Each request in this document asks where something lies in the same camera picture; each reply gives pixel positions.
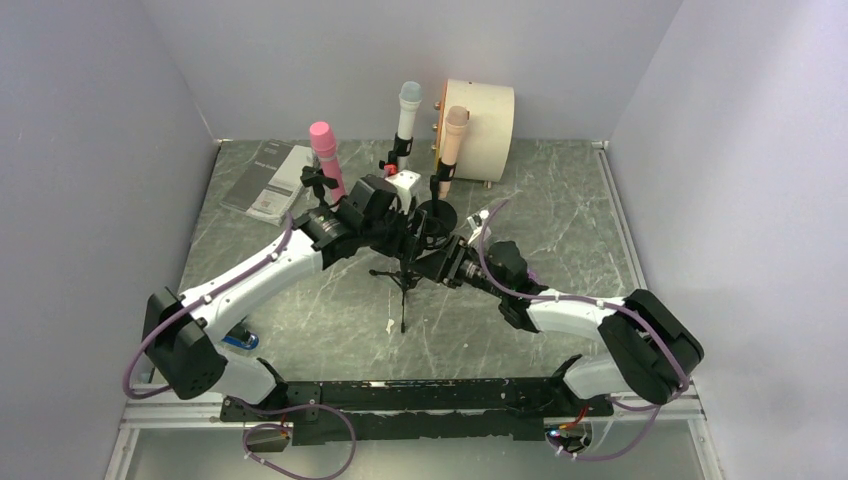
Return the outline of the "grey white booklet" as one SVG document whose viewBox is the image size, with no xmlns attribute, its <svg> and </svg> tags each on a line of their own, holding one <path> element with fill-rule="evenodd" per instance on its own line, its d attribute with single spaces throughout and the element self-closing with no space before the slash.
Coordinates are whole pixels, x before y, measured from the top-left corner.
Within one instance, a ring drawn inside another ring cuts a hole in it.
<svg viewBox="0 0 848 480">
<path fill-rule="evenodd" d="M 303 185 L 304 167 L 315 165 L 311 148 L 264 140 L 220 205 L 255 220 L 281 226 Z"/>
</svg>

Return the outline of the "white microphone silver grille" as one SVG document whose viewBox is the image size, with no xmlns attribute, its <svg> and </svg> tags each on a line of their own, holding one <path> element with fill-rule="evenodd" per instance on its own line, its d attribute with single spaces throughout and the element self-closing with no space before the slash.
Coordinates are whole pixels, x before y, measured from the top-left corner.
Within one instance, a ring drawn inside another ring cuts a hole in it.
<svg viewBox="0 0 848 480">
<path fill-rule="evenodd" d="M 413 137 L 415 118 L 422 98 L 422 88 L 418 82 L 406 81 L 402 85 L 398 95 L 400 111 L 396 129 L 401 137 Z"/>
</svg>

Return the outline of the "cream cylindrical speaker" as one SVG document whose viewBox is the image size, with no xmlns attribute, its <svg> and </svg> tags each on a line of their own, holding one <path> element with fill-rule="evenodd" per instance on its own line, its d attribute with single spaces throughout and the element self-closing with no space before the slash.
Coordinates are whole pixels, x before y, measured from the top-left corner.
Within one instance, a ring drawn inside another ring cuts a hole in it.
<svg viewBox="0 0 848 480">
<path fill-rule="evenodd" d="M 438 122 L 433 126 L 437 134 L 433 145 L 436 162 L 448 152 L 448 116 L 454 107 L 464 108 L 467 119 L 460 124 L 462 133 L 455 142 L 453 176 L 486 185 L 500 181 L 513 138 L 514 89 L 468 80 L 446 80 L 435 105 L 439 112 Z"/>
</svg>

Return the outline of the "black tripod shock-mount stand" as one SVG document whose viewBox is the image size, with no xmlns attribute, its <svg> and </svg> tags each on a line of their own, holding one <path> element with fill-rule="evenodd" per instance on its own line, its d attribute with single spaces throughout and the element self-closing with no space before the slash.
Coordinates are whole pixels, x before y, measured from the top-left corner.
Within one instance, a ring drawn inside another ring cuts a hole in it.
<svg viewBox="0 0 848 480">
<path fill-rule="evenodd" d="M 435 251 L 446 242 L 449 231 L 445 224 L 428 210 L 419 208 L 411 214 L 406 236 L 401 243 L 401 256 L 399 267 L 395 271 L 378 271 L 370 269 L 372 277 L 387 277 L 401 291 L 401 322 L 400 333 L 405 334 L 406 325 L 406 299 L 410 290 L 417 286 L 422 278 L 421 274 L 414 273 L 412 262 L 424 253 Z"/>
</svg>

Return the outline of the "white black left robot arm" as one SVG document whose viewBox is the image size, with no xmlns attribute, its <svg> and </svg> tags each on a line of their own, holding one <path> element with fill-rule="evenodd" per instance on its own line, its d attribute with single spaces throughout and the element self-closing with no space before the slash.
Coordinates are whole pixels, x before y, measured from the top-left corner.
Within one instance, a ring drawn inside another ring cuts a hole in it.
<svg viewBox="0 0 848 480">
<path fill-rule="evenodd" d="M 423 190 L 421 175 L 410 170 L 366 175 L 336 204 L 288 219 L 282 235 L 218 277 L 180 295 L 152 295 L 142 348 L 167 389 L 181 400 L 217 392 L 251 405 L 283 403 L 282 376 L 262 359 L 227 351 L 224 338 L 272 297 L 363 248 L 398 256 Z"/>
</svg>

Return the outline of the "pink microphone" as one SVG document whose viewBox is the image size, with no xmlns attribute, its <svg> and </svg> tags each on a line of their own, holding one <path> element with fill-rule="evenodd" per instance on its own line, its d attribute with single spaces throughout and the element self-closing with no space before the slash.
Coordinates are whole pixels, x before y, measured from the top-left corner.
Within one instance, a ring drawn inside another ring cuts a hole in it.
<svg viewBox="0 0 848 480">
<path fill-rule="evenodd" d="M 342 170 L 337 156 L 337 141 L 332 127 L 325 121 L 317 121 L 309 127 L 310 146 L 319 161 L 325 176 L 336 181 L 337 186 L 330 189 L 332 201 L 340 200 L 346 194 Z"/>
</svg>

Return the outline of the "blue box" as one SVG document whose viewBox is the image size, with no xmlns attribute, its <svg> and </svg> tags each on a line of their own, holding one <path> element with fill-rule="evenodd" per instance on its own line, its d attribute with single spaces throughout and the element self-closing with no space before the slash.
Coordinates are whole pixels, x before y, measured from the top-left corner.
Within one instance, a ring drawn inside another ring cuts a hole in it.
<svg viewBox="0 0 848 480">
<path fill-rule="evenodd" d="M 259 337 L 240 325 L 233 327 L 223 341 L 243 350 L 253 350 L 259 345 Z"/>
</svg>

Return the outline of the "black round-base mic stand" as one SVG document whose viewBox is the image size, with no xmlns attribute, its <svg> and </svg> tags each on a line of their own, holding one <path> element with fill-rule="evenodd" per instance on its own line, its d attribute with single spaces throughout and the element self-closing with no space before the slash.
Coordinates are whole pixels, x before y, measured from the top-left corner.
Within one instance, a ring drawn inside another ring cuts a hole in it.
<svg viewBox="0 0 848 480">
<path fill-rule="evenodd" d="M 318 200 L 319 204 L 309 210 L 310 213 L 319 211 L 334 210 L 339 201 L 328 203 L 325 199 L 326 189 L 333 190 L 338 187 L 338 181 L 335 178 L 328 177 L 324 174 L 321 168 L 305 166 L 300 175 L 300 181 L 306 188 L 311 188 L 313 195 Z"/>
<path fill-rule="evenodd" d="M 392 148 L 388 151 L 385 160 L 378 163 L 378 167 L 384 178 L 391 177 L 406 169 L 406 164 L 409 155 L 412 151 L 414 138 L 401 137 L 399 133 L 395 134 Z"/>
<path fill-rule="evenodd" d="M 429 177 L 424 200 L 420 201 L 414 210 L 425 212 L 430 218 L 437 220 L 444 231 L 450 233 L 457 226 L 458 216 L 454 207 L 440 197 L 441 183 L 449 183 L 448 173 L 446 167 L 437 167 L 436 172 Z"/>
</svg>

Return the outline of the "peach microphone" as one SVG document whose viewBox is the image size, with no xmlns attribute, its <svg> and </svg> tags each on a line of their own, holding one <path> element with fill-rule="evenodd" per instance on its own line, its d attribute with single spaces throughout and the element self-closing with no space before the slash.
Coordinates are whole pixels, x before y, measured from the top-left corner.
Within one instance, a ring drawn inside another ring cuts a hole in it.
<svg viewBox="0 0 848 480">
<path fill-rule="evenodd" d="M 463 135 L 469 120 L 464 106 L 452 106 L 443 119 L 444 143 L 438 163 L 438 198 L 445 199 L 450 191 Z"/>
</svg>

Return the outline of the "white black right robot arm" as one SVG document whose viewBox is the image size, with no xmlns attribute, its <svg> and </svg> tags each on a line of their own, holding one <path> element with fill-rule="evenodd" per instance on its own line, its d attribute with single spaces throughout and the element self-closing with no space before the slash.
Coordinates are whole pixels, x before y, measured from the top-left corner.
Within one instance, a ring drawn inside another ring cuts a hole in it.
<svg viewBox="0 0 848 480">
<path fill-rule="evenodd" d="M 533 279 L 512 241 L 480 252 L 455 236 L 411 268 L 435 283 L 469 285 L 495 296 L 504 320 L 517 330 L 602 344 L 604 352 L 581 357 L 558 375 L 579 399 L 632 392 L 648 403 L 667 404 L 687 390 L 705 356 L 701 343 L 651 291 L 612 298 L 566 294 Z"/>
</svg>

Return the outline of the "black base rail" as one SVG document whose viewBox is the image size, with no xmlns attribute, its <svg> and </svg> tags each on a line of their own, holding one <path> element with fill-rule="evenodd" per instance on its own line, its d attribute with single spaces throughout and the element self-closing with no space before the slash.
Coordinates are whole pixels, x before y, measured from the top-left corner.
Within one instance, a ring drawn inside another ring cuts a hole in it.
<svg viewBox="0 0 848 480">
<path fill-rule="evenodd" d="M 283 401 L 252 412 L 224 400 L 225 423 L 284 421 L 297 446 L 330 441 L 509 437 L 535 441 L 583 415 L 610 417 L 602 397 L 582 400 L 558 378 L 290 382 Z"/>
</svg>

